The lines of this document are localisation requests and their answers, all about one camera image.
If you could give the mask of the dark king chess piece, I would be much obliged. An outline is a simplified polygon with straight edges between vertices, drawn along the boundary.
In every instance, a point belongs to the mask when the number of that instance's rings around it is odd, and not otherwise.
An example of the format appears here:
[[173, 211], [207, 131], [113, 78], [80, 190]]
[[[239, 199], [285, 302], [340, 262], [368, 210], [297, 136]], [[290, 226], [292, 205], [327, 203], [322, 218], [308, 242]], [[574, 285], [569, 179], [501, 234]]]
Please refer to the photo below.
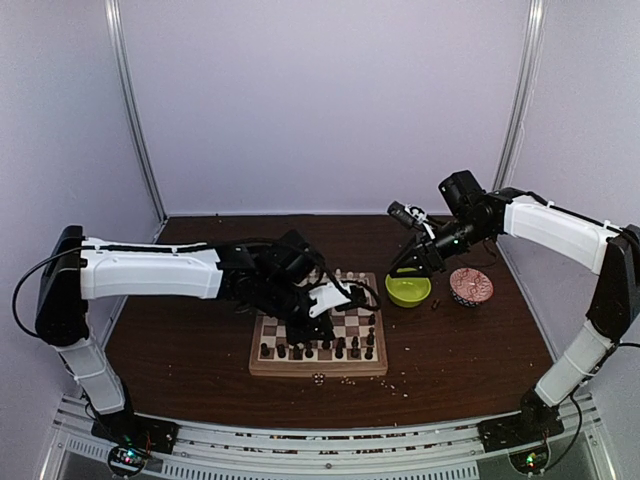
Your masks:
[[334, 350], [334, 354], [335, 354], [335, 358], [340, 360], [344, 357], [344, 348], [346, 345], [346, 341], [344, 337], [339, 337], [336, 340], [336, 345], [335, 345], [335, 350]]

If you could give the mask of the dark knight chess piece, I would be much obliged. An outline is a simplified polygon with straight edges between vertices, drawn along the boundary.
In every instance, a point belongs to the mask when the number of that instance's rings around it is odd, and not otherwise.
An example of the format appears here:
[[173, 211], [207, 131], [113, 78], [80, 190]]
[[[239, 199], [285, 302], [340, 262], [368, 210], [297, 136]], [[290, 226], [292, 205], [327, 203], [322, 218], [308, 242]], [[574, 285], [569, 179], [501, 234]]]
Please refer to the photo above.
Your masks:
[[361, 357], [360, 337], [355, 335], [351, 339], [350, 358], [359, 359]]

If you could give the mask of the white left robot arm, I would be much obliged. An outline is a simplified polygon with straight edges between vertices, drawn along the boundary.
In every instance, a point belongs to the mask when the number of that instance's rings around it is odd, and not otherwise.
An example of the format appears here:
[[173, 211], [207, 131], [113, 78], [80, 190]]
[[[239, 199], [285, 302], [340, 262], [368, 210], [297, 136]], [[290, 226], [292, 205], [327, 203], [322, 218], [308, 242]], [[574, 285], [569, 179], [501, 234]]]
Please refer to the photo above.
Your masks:
[[52, 346], [88, 396], [94, 417], [115, 441], [144, 435], [130, 395], [97, 345], [88, 303], [107, 297], [180, 296], [235, 301], [284, 321], [291, 344], [333, 339], [328, 313], [359, 298], [327, 268], [324, 257], [297, 231], [279, 239], [248, 238], [188, 245], [114, 243], [66, 227], [52, 254], [17, 282], [41, 275], [34, 326], [18, 327]]

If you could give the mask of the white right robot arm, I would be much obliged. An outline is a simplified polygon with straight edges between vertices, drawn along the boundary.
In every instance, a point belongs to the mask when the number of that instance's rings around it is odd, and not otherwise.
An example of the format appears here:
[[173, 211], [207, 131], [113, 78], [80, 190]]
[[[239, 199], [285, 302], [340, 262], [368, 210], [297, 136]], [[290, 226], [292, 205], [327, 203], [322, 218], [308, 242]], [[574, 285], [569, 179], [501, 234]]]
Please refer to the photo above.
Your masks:
[[509, 261], [547, 341], [553, 365], [522, 397], [512, 430], [530, 442], [559, 405], [599, 373], [639, 316], [639, 229], [589, 219], [531, 191], [441, 188], [453, 215], [439, 224], [392, 202], [389, 215], [415, 232], [389, 273], [429, 278], [482, 240], [505, 238]]

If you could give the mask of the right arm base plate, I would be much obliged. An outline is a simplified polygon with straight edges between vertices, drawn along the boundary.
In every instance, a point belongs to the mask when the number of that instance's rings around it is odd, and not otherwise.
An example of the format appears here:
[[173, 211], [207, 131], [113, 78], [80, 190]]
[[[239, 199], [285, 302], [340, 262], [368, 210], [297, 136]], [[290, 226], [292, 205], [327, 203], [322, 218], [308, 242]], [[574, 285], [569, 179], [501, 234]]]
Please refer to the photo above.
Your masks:
[[564, 432], [561, 420], [551, 420], [542, 426], [531, 426], [521, 413], [481, 421], [478, 434], [486, 453], [542, 442], [549, 436]]

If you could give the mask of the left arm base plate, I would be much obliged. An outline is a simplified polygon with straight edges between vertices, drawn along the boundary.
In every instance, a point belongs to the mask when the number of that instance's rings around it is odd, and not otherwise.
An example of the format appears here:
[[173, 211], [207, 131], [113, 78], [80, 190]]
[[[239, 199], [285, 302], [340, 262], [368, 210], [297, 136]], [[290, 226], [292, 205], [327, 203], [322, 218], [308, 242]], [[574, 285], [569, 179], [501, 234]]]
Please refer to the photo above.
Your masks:
[[173, 452], [178, 432], [179, 425], [174, 422], [137, 415], [124, 420], [100, 417], [91, 428], [95, 437], [144, 452], [163, 454]]

